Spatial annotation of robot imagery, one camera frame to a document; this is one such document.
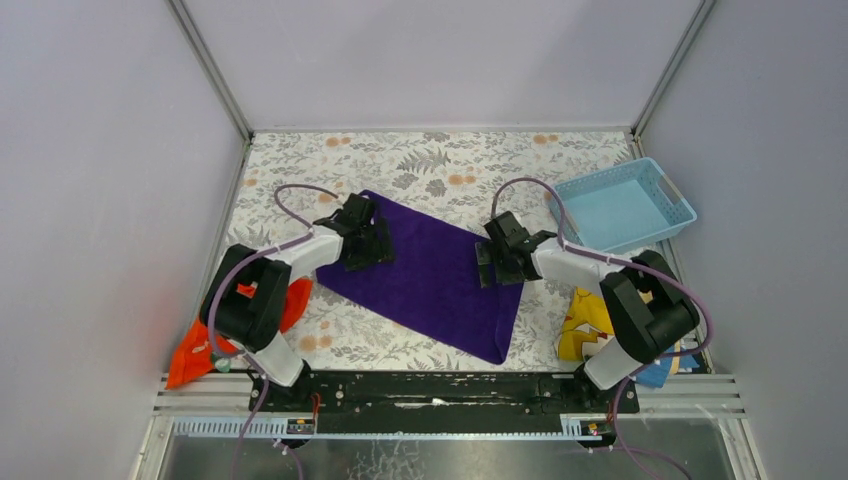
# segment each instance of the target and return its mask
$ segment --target patterned table surface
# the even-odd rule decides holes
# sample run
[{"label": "patterned table surface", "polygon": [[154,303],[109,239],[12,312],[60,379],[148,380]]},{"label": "patterned table surface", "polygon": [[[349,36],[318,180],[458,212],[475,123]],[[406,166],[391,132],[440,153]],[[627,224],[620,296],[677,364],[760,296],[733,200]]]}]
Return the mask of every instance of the patterned table surface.
[{"label": "patterned table surface", "polygon": [[[245,167],[227,230],[228,244],[252,248],[299,236],[303,226],[274,204],[274,188],[307,183],[335,191],[373,190],[394,201],[485,235],[492,196],[504,182],[532,176],[556,184],[630,159],[622,132],[584,133],[261,133]],[[340,203],[292,189],[281,199],[308,220]],[[556,230],[538,186],[507,189],[499,205],[531,232]],[[525,285],[509,356],[492,365],[413,332],[315,285],[306,313],[285,337],[313,368],[358,370],[570,371],[556,358],[571,286]]]}]

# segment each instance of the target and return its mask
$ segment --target purple towel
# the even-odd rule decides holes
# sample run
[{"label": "purple towel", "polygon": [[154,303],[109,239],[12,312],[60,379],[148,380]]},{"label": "purple towel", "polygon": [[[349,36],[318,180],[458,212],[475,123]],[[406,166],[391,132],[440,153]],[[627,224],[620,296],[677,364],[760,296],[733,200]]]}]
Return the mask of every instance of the purple towel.
[{"label": "purple towel", "polygon": [[337,262],[318,269],[318,283],[416,332],[503,363],[523,285],[480,286],[474,244],[486,239],[368,190],[362,195],[388,222],[395,261],[358,272]]}]

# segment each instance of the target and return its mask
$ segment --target orange cloth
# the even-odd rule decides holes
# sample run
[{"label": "orange cloth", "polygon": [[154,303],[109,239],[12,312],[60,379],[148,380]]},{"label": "orange cloth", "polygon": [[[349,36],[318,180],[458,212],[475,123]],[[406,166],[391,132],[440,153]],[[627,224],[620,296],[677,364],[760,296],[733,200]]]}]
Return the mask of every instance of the orange cloth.
[{"label": "orange cloth", "polygon": [[[216,337],[218,346],[224,352],[235,353],[238,351],[238,348],[224,340],[220,335],[216,335]],[[165,389],[170,390],[179,387],[195,378],[206,375],[215,368],[212,359],[209,358],[211,353],[209,330],[206,329],[206,325],[200,322],[200,318],[197,318],[183,341],[180,342],[174,356],[171,357],[171,368],[168,369],[168,382],[165,383]]]},{"label": "orange cloth", "polygon": [[[246,297],[253,298],[256,288],[238,285],[236,291]],[[285,332],[291,328],[303,315],[306,305],[309,303],[309,295],[312,293],[312,280],[301,278],[289,285],[286,292],[286,303],[283,307],[283,318],[280,322],[280,331]],[[218,346],[226,353],[234,353],[238,349],[217,335]],[[201,323],[200,318],[195,319],[183,341],[177,347],[171,357],[171,367],[168,369],[168,381],[165,389],[184,385],[196,378],[202,377],[215,368],[210,355],[209,330]]]},{"label": "orange cloth", "polygon": [[301,278],[289,285],[286,292],[286,304],[283,306],[283,321],[280,322],[280,332],[286,333],[303,316],[309,295],[312,294],[312,280]]}]

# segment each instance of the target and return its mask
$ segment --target blue plastic basket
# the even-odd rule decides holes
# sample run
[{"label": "blue plastic basket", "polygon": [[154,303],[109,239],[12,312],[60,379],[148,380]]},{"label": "blue plastic basket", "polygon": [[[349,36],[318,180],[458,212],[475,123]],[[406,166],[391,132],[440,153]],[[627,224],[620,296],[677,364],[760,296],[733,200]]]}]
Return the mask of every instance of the blue plastic basket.
[{"label": "blue plastic basket", "polygon": [[[698,215],[653,158],[560,183],[568,241],[611,253],[673,237]],[[559,222],[556,202],[548,203]]]}]

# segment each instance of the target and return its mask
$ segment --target white wall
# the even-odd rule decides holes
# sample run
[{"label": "white wall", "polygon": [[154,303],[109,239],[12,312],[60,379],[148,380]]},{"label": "white wall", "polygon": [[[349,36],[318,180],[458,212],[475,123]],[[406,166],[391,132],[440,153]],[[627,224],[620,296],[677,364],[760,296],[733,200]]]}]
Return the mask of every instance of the white wall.
[{"label": "white wall", "polygon": [[162,0],[0,2],[0,478],[126,478],[240,140]]},{"label": "white wall", "polygon": [[773,479],[848,469],[848,2],[719,2],[645,147]]},{"label": "white wall", "polygon": [[699,0],[191,0],[256,129],[632,125]]}]

